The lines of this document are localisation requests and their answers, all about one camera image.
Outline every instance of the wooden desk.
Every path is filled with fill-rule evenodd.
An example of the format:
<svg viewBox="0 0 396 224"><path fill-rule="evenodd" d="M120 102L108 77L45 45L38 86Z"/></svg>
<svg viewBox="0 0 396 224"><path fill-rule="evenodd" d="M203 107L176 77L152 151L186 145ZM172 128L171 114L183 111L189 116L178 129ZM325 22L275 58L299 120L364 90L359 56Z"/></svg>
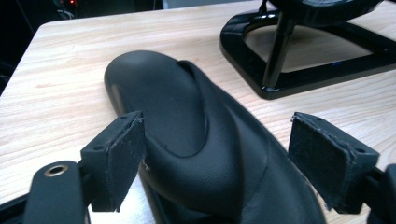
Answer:
<svg viewBox="0 0 396 224"><path fill-rule="evenodd" d="M260 1L252 1L43 25L0 98L0 203L27 193L32 175L40 167L54 161L79 161L79 151L116 117L103 82L107 65L118 55L137 49L194 62L284 147L289 142L290 117L300 111L327 119L381 152L381 169L396 162L396 71L265 101L225 60L219 49L222 26L231 16L259 5ZM354 22L396 40L392 15L396 15L396 5L385 2ZM259 33L249 37L249 43L268 45L257 37ZM338 42L332 38L309 36L302 31L293 38L288 66L327 60L337 49L332 43ZM364 53L347 47L339 50L347 57L351 52ZM330 223L366 219L364 213L338 216L330 212L326 216ZM138 181L120 214L92 214L93 223L128 220L153 222Z"/></svg>

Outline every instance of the screw hole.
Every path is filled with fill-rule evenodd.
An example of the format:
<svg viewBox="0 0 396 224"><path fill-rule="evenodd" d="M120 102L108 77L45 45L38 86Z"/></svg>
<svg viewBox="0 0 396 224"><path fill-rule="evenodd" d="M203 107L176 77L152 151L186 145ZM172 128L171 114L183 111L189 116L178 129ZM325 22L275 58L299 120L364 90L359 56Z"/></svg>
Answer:
<svg viewBox="0 0 396 224"><path fill-rule="evenodd" d="M93 148L93 150L95 150L95 151L99 151L99 150L102 150L102 149L103 149L103 146L97 146L97 147Z"/></svg>
<svg viewBox="0 0 396 224"><path fill-rule="evenodd" d="M366 153L366 150L364 150L363 148L355 148L355 150L359 153Z"/></svg>
<svg viewBox="0 0 396 224"><path fill-rule="evenodd" d="M44 173L44 175L45 175L45 176L48 176L48 177L54 177L54 176L56 176L56 175L61 175L61 174L63 174L64 172L67 171L67 169L68 169L68 166L66 166L66 165L56 165L56 166L53 166L53 167L49 168L49 169Z"/></svg>

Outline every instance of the light wood grain surface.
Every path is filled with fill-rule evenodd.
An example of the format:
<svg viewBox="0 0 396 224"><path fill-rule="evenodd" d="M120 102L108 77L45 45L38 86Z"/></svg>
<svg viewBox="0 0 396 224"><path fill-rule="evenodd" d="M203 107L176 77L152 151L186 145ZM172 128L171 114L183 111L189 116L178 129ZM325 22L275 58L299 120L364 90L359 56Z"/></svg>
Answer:
<svg viewBox="0 0 396 224"><path fill-rule="evenodd" d="M190 60L267 127L284 147L295 111L320 116L396 162L396 71L274 101L259 98L221 54L219 33L231 16L260 1L117 15L43 25L0 98L0 203L28 192L33 174L54 161L79 161L79 151L115 117L103 75L122 53L148 49ZM353 22L396 40L396 5L384 2ZM247 42L266 57L274 29ZM333 36L298 28L286 70L367 54ZM364 223L326 212L329 223ZM93 223L153 223L137 179L119 214L92 214Z"/></svg>

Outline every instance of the stand base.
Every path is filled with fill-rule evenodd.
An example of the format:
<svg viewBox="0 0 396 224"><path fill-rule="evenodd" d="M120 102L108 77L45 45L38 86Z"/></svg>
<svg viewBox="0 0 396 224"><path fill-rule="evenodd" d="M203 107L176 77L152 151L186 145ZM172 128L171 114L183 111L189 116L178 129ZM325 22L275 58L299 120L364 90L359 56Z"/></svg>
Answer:
<svg viewBox="0 0 396 224"><path fill-rule="evenodd" d="M351 23L316 28L370 50L373 54L337 63L280 73L274 87L262 85L267 66L245 43L248 32L276 25L279 11L248 12L232 17L220 34L222 51L260 97L272 100L298 92L311 91L359 77L396 69L396 42Z"/></svg>

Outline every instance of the black rubber surface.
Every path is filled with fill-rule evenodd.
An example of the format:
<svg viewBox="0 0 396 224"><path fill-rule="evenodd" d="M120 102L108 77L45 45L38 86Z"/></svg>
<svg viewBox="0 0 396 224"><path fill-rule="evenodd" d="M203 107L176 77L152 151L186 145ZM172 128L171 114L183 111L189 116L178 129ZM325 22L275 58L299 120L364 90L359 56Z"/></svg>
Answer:
<svg viewBox="0 0 396 224"><path fill-rule="evenodd" d="M129 52L105 83L119 115L143 111L139 173L158 223L325 222L284 148L192 63Z"/></svg>

